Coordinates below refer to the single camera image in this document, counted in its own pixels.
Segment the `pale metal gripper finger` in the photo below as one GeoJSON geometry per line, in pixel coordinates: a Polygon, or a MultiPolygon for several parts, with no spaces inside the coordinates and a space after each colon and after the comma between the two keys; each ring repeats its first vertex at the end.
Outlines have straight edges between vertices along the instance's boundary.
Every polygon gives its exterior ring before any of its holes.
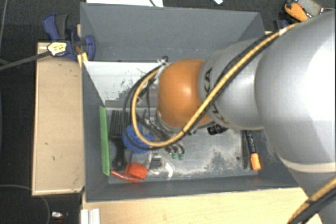
{"type": "Polygon", "coordinates": [[[161,160],[161,155],[153,155],[150,163],[150,169],[159,169],[162,166],[161,160]]]}
{"type": "Polygon", "coordinates": [[[160,164],[158,168],[150,169],[150,175],[155,178],[171,179],[174,174],[174,168],[167,162],[160,164]]]}

